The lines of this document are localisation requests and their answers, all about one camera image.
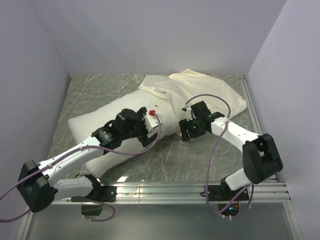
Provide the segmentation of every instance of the black bracket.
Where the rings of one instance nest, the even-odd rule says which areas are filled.
[[[261,183],[284,167],[276,143],[267,133],[247,141],[242,146],[242,152],[244,173],[254,184]]]
[[[98,194],[95,194],[94,197],[89,197],[89,199],[98,201],[98,202],[106,202],[113,203],[116,201],[117,195],[117,187],[116,186],[100,186],[98,190]],[[83,216],[99,216],[102,212],[102,205],[86,205],[84,202],[84,198],[81,196],[74,196],[71,198],[71,202],[81,203],[81,213]]]
[[[200,101],[190,107],[194,117],[191,120],[183,119],[179,121],[183,142],[205,135],[206,132],[212,134],[211,123],[215,119],[225,116],[220,112],[211,113],[204,101]]]
[[[235,191],[229,191],[226,193],[221,185],[209,185],[208,186],[208,197],[209,201],[214,201],[214,202],[222,202],[222,201],[230,201],[238,192],[241,191],[240,189],[237,189]],[[202,197],[205,197],[205,192],[201,192],[200,195]],[[239,201],[248,201],[249,200],[249,194],[248,191],[244,191],[239,195]]]

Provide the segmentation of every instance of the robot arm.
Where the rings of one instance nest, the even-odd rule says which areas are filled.
[[[98,128],[86,140],[62,154],[36,164],[33,160],[26,162],[21,169],[19,181],[32,173],[44,169],[17,186],[22,197],[33,213],[48,207],[52,201],[69,197],[87,197],[96,200],[102,193],[100,182],[91,174],[75,178],[63,179],[67,173],[84,163],[108,153],[101,147],[114,150],[122,141],[137,138],[147,147],[157,138],[157,133],[150,138],[148,134],[160,125],[160,116],[142,107],[138,112],[123,109],[115,120]]]
[[[198,138],[206,132],[220,135],[243,154],[243,168],[223,178],[221,191],[229,193],[249,184],[259,184],[283,169],[276,144],[269,134],[259,135],[229,121],[220,112],[211,113],[204,101],[185,106],[186,119],[179,122],[182,141]]]

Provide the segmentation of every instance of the white cloth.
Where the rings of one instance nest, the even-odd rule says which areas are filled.
[[[190,69],[171,74],[169,77],[147,75],[139,89],[169,100],[178,120],[186,118],[186,113],[181,110],[186,101],[199,94],[212,94],[224,99],[231,108],[230,118],[247,108],[246,101],[225,81]],[[212,113],[220,112],[227,116],[228,108],[221,100],[211,96],[201,96],[192,100],[190,104],[200,101],[205,101]]]

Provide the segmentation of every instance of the lavender wall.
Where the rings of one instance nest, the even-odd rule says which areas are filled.
[[[288,0],[248,74],[304,239],[319,239],[320,1]]]
[[[26,0],[0,1],[0,194],[17,182],[22,164],[48,156],[69,75]],[[17,190],[0,202],[0,218],[26,203]],[[20,221],[0,223],[13,240]]]
[[[69,73],[247,74],[286,0],[29,0]]]

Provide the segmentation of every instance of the white pillow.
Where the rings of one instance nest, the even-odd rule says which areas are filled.
[[[115,119],[122,109],[132,109],[136,112],[141,107],[146,107],[148,111],[155,110],[160,115],[163,122],[160,138],[180,131],[178,120],[169,101],[142,90],[118,98],[96,111],[69,119],[69,128],[75,142],[79,144],[96,129]],[[123,141],[121,146],[117,148],[118,151],[126,153],[139,152],[143,149],[142,144],[136,138]],[[129,158],[132,158],[132,156],[109,152],[104,156],[88,161],[85,166],[95,177],[100,178],[107,170]]]

